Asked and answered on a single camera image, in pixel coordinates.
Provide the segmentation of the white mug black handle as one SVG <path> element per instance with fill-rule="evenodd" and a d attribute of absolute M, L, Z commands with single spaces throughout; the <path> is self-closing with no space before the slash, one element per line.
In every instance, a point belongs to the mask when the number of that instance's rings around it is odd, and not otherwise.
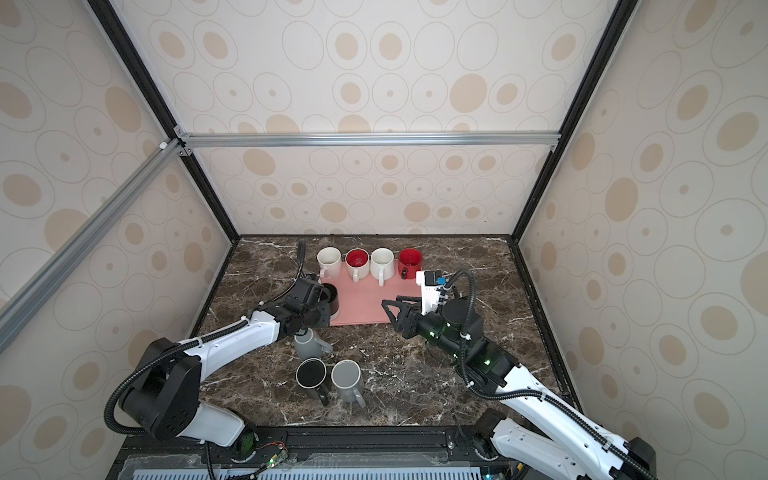
<path fill-rule="evenodd" d="M 339 297 L 336 286 L 331 283 L 324 283 L 323 298 L 328 302 L 330 319 L 336 319 L 339 314 Z"/>

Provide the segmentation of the grey mug back row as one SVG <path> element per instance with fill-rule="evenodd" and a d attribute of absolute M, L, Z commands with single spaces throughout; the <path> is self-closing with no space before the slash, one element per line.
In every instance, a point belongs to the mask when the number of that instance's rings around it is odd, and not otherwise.
<path fill-rule="evenodd" d="M 333 352 L 333 346 L 322 340 L 311 328 L 305 328 L 293 337 L 292 342 L 296 354 L 301 360 L 322 358 Z"/>

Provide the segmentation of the pink rectangular tray mat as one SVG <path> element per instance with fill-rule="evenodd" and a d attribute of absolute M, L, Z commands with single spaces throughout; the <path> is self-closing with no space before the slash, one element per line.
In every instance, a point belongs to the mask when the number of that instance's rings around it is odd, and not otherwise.
<path fill-rule="evenodd" d="M 381 306 L 383 300 L 395 300 L 401 296 L 420 296 L 420 287 L 414 279 L 403 280 L 398 276 L 386 280 L 383 286 L 371 275 L 355 283 L 345 268 L 332 279 L 323 283 L 334 285 L 338 292 L 339 309 L 331 326 L 389 324 L 389 318 Z"/>

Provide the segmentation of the white ribbed-bottom mug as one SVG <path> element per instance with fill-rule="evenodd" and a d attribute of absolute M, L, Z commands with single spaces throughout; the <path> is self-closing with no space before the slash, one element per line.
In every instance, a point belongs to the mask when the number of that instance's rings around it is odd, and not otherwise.
<path fill-rule="evenodd" d="M 371 253 L 370 273 L 380 287 L 384 287 L 394 277 L 395 270 L 395 257 L 390 249 L 377 248 Z"/>

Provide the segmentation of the cream mug red inside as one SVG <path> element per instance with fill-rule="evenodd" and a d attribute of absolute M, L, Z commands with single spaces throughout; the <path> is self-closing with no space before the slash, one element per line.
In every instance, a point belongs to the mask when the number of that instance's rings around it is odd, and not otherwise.
<path fill-rule="evenodd" d="M 358 283 L 370 273 L 370 255 L 364 249 L 352 249 L 345 256 L 345 265 L 352 281 Z"/>

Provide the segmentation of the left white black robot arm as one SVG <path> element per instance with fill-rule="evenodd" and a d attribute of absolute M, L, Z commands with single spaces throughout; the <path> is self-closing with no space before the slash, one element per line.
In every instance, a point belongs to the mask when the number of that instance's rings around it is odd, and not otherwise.
<path fill-rule="evenodd" d="M 122 435 L 186 438 L 246 457 L 256 448 L 254 428 L 243 416 L 201 401 L 201 383 L 252 351 L 328 325 L 330 317 L 327 287 L 298 278 L 284 295 L 233 324 L 179 342 L 155 340 L 106 401 L 104 423 Z"/>

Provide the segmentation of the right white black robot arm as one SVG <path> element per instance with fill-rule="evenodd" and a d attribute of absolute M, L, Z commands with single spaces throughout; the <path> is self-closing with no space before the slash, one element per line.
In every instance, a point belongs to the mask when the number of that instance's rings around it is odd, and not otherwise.
<path fill-rule="evenodd" d="M 420 336 L 444 351 L 471 393 L 498 401 L 532 423 L 527 428 L 489 408 L 473 427 L 472 444 L 486 460 L 517 460 L 552 479 L 653 479 L 655 450 L 626 440 L 564 402 L 514 355 L 488 339 L 468 298 L 423 312 L 418 297 L 384 300 L 382 308 L 404 338 Z"/>

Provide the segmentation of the grey mug row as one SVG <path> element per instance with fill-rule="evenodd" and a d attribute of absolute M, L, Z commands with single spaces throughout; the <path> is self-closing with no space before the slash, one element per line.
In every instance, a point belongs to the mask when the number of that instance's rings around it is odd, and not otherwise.
<path fill-rule="evenodd" d="M 338 362 L 331 371 L 331 381 L 342 401 L 366 408 L 362 371 L 355 361 L 345 359 Z"/>
<path fill-rule="evenodd" d="M 305 328 L 293 337 L 292 342 L 296 354 L 301 360 L 322 358 L 333 352 L 333 346 L 322 340 L 311 328 Z"/>

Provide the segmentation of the pale pink mug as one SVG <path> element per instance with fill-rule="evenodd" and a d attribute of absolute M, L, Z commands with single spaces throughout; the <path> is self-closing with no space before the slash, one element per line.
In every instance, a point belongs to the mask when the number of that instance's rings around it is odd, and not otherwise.
<path fill-rule="evenodd" d="M 319 278 L 321 280 L 335 279 L 341 275 L 342 254 L 337 248 L 325 247 L 321 249 L 316 260 L 320 268 Z"/>

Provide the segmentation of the grey mug front row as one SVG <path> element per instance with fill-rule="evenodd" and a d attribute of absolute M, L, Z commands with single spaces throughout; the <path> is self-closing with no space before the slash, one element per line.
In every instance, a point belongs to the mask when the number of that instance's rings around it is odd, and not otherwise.
<path fill-rule="evenodd" d="M 366 408 L 362 371 L 355 361 L 345 359 L 338 362 L 331 371 L 331 381 L 342 401 Z"/>

